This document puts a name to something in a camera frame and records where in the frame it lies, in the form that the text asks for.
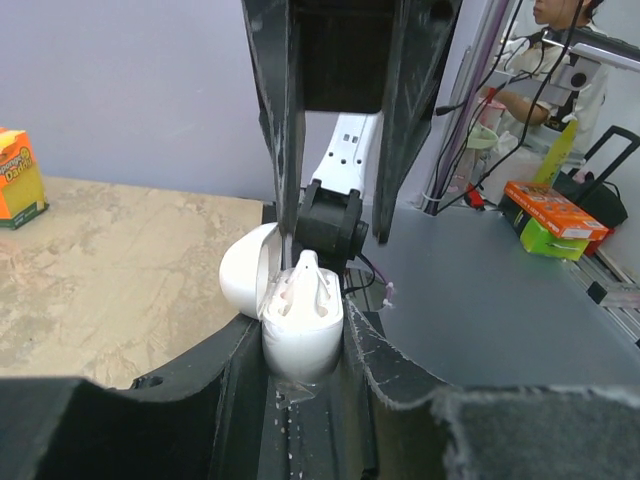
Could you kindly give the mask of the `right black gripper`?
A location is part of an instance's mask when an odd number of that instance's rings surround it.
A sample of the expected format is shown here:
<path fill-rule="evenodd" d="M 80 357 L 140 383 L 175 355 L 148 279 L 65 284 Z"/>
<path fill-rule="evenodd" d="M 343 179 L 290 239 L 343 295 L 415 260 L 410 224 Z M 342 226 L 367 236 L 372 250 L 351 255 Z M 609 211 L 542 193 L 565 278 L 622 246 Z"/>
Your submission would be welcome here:
<path fill-rule="evenodd" d="M 295 263 L 304 111 L 382 111 L 372 231 L 388 242 L 400 188 L 431 132 L 460 8 L 459 1 L 242 3 L 283 269 Z"/>

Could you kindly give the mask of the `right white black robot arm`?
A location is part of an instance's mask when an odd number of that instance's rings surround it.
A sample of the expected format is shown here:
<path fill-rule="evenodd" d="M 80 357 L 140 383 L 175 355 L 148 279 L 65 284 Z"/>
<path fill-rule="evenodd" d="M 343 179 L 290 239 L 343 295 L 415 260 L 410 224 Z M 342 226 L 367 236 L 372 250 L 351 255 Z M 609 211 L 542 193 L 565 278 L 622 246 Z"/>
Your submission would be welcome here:
<path fill-rule="evenodd" d="M 386 243 L 431 130 L 457 1 L 246 1 L 282 235 L 342 273 Z"/>

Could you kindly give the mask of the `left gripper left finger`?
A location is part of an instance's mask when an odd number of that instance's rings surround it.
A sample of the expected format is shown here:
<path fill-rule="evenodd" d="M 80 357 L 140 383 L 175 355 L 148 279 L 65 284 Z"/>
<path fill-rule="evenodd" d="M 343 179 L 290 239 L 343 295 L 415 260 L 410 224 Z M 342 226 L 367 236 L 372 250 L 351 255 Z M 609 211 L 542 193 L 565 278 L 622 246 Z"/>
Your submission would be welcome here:
<path fill-rule="evenodd" d="M 254 479 L 267 372 L 257 321 L 222 330 L 128 389 L 1 381 L 4 479 Z"/>

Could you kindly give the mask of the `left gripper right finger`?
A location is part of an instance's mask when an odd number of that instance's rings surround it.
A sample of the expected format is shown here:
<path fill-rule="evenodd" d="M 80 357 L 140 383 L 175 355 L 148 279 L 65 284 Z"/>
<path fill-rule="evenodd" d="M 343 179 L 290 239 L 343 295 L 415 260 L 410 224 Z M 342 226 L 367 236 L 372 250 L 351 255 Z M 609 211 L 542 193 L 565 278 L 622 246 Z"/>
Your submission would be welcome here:
<path fill-rule="evenodd" d="M 345 303 L 351 479 L 635 479 L 639 396 L 623 386 L 457 387 Z"/>

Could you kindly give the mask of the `white clip earbud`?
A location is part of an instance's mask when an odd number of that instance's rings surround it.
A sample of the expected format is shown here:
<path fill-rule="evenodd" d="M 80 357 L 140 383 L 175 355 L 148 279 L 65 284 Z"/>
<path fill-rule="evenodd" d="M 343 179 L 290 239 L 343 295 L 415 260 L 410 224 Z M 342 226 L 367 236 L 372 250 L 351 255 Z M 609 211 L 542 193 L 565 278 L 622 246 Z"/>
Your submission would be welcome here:
<path fill-rule="evenodd" d="M 314 251 L 303 250 L 296 266 L 287 274 L 277 297 L 280 316 L 315 321 L 336 315 L 340 293 L 338 277 L 319 266 Z"/>

